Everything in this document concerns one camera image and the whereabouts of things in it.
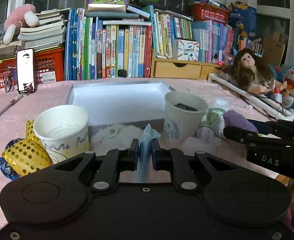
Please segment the light blue cloth piece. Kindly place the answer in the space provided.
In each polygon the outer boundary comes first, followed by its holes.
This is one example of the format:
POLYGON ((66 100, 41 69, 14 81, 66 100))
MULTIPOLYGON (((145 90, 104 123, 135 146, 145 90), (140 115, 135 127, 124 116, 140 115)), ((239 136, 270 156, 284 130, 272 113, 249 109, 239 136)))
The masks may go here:
POLYGON ((143 130, 139 139, 139 160, 138 160, 138 177, 139 183, 146 183, 149 176, 149 166, 151 158, 151 144, 153 139, 158 139, 161 135, 148 124, 143 130))

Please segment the lilac fuzzy cloth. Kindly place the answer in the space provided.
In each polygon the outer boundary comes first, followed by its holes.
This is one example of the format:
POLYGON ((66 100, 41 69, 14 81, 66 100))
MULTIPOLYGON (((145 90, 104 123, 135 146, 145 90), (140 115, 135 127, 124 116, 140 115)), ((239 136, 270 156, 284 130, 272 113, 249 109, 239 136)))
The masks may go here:
POLYGON ((255 133, 258 132, 254 124, 249 122, 243 115, 237 113, 234 110, 229 110, 226 113, 224 113, 223 120, 225 123, 225 127, 232 126, 232 127, 237 127, 237 128, 255 132, 255 133))

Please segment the green checked baby cloth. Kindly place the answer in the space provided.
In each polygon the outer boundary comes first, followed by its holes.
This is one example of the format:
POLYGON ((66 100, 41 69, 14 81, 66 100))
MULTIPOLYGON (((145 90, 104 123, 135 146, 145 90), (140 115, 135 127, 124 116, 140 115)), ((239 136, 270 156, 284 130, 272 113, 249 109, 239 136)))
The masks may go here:
POLYGON ((225 127, 223 115, 226 112, 225 109, 219 107, 209 108, 201 118, 198 128, 208 128, 216 137, 223 138, 223 129, 225 127))

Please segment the gold sequin fabric bow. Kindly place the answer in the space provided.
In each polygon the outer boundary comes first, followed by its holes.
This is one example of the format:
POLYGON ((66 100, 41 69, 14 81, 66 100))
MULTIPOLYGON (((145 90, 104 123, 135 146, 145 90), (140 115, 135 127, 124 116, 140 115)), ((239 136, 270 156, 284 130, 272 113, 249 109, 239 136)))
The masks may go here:
POLYGON ((9 167, 18 175, 25 176, 52 165, 52 160, 33 130, 34 121, 28 120, 25 138, 18 138, 1 154, 9 167))

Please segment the blue sparkly scrunchie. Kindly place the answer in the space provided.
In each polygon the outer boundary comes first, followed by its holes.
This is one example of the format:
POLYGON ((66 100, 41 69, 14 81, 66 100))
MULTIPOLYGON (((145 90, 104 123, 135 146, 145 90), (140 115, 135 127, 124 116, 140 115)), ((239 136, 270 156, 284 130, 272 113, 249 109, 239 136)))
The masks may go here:
MULTIPOLYGON (((9 149, 11 146, 13 146, 16 142, 19 142, 19 141, 21 141, 21 138, 11 140, 5 146, 5 149, 6 150, 9 149)), ((4 157, 0 157, 0 170, 2 174, 10 180, 16 180, 20 177, 20 175, 13 170, 13 168, 8 164, 8 162, 5 160, 4 157)))

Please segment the paper cup with drawing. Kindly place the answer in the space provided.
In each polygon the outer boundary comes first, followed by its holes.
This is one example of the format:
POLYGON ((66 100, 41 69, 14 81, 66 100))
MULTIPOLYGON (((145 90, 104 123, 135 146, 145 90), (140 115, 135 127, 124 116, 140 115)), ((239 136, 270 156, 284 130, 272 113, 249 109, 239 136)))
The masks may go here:
POLYGON ((164 144, 177 148, 199 129, 208 111, 208 103, 190 92, 171 91, 165 94, 164 144))

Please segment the scribbled white paper cup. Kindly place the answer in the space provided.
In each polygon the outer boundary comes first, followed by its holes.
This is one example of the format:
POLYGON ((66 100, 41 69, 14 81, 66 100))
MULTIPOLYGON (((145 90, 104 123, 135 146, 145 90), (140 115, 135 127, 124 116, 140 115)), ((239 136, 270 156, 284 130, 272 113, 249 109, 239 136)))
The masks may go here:
POLYGON ((42 112, 33 123, 54 164, 89 150, 89 113, 75 105, 60 105, 42 112))

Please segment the wooden drawer organizer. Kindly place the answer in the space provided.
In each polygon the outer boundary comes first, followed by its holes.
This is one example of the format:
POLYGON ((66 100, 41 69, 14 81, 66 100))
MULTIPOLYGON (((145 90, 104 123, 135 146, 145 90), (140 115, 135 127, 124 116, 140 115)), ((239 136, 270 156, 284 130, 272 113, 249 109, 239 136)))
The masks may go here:
POLYGON ((150 77, 169 79, 208 80, 209 74, 219 73, 222 66, 199 61, 182 61, 156 57, 152 50, 150 77))

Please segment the white patterned box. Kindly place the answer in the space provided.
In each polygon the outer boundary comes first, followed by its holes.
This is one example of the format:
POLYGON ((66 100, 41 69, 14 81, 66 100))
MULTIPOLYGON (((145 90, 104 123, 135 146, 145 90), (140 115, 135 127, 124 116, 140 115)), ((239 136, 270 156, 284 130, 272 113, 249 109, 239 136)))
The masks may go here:
POLYGON ((190 40, 174 39, 172 58, 182 61, 199 60, 200 43, 190 40))

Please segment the row of upright books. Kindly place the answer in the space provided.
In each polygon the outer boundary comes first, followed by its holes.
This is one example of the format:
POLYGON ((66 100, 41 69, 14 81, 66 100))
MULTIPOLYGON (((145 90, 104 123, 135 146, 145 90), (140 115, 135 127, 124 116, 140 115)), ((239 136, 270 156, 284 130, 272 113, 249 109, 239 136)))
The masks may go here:
POLYGON ((150 77, 152 57, 171 55, 174 20, 151 5, 142 14, 68 9, 63 78, 150 77))

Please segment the red plastic crate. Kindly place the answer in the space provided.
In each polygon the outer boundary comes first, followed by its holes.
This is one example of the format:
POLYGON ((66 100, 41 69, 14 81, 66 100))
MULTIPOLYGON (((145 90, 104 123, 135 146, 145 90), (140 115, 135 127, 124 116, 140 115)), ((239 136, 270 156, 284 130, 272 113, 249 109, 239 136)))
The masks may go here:
MULTIPOLYGON (((64 48, 58 47, 34 54, 35 83, 63 81, 64 48)), ((0 60, 0 89, 7 84, 9 75, 12 85, 17 84, 17 60, 15 57, 0 60)))

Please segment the right row of books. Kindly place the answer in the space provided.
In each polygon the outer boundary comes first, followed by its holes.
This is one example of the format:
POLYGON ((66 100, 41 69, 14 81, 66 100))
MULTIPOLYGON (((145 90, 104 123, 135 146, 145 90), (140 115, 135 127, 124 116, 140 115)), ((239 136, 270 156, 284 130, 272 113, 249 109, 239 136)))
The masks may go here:
POLYGON ((236 55, 238 51, 248 48, 258 57, 263 56, 262 44, 254 39, 239 35, 238 29, 233 29, 228 23, 213 21, 191 21, 172 17, 170 20, 171 57, 174 39, 190 40, 200 43, 199 62, 217 63, 228 61, 228 56, 236 55))

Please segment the miniature bicycle model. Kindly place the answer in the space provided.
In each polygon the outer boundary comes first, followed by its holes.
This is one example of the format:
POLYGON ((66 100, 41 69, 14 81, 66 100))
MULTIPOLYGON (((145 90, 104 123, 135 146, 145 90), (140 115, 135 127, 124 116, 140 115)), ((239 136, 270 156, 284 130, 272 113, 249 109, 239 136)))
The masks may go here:
POLYGON ((6 66, 8 70, 8 75, 5 80, 5 92, 9 92, 13 86, 13 84, 17 84, 17 68, 15 66, 6 66))

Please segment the smartphone on stand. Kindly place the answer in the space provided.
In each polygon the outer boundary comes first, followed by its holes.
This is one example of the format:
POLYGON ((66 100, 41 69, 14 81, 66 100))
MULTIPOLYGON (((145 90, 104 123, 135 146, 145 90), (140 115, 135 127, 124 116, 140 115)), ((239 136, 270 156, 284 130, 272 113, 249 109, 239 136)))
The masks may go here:
POLYGON ((17 85, 19 94, 35 92, 34 51, 32 48, 17 51, 17 85))

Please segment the red basket on books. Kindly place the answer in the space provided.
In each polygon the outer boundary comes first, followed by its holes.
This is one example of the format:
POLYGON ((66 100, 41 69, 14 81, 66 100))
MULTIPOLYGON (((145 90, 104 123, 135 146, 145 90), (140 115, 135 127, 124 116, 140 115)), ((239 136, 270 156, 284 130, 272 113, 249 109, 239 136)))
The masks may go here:
POLYGON ((188 7, 190 16, 195 21, 213 21, 227 24, 228 11, 208 3, 193 3, 188 7))

